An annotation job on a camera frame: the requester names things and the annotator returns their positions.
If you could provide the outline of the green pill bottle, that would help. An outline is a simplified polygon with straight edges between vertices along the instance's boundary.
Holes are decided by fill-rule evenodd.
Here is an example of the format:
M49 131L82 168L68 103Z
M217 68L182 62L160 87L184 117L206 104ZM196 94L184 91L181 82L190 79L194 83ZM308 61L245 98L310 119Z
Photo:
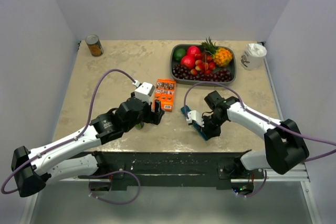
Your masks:
M137 130L141 130L141 129L143 129L143 127L144 127L144 122L140 122L140 123L138 123L138 124L135 125L135 128Z

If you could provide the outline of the teal weekly pill organizer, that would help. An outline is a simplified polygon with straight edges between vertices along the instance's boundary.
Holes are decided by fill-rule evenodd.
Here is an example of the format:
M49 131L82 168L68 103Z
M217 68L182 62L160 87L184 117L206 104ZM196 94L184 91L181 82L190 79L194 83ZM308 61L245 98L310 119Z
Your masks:
M187 112L191 111L191 109L186 105L181 107L181 112L184 115L185 119L186 119L186 114ZM204 127L200 127L198 126L196 123L195 124L191 124L191 126L195 129L195 131L205 140L208 141L208 137L206 136L206 134L203 132L203 128Z

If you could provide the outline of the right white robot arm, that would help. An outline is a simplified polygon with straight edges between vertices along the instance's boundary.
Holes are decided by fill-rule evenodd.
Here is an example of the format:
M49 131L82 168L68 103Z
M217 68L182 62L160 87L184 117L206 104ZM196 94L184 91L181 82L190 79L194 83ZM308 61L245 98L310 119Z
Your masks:
M220 136L221 126L225 122L238 123L264 140L263 151L246 151L236 159L234 173L246 178L254 169L272 169L283 175L310 155L299 128L291 119L280 121L269 118L245 104L236 97L227 99L217 91L204 98L211 109L210 116L203 116L201 135L205 140Z

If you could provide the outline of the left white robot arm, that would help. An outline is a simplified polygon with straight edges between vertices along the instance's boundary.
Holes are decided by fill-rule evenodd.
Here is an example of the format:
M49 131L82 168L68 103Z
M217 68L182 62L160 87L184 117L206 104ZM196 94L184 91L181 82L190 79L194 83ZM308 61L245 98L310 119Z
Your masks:
M11 169L16 192L25 198L40 192L50 182L64 178L105 177L109 165L101 154L88 154L80 158L75 158L75 155L117 140L138 124L159 125L163 115L159 100L148 103L131 97L118 108L89 120L78 132L42 147L29 150L21 146L15 149Z

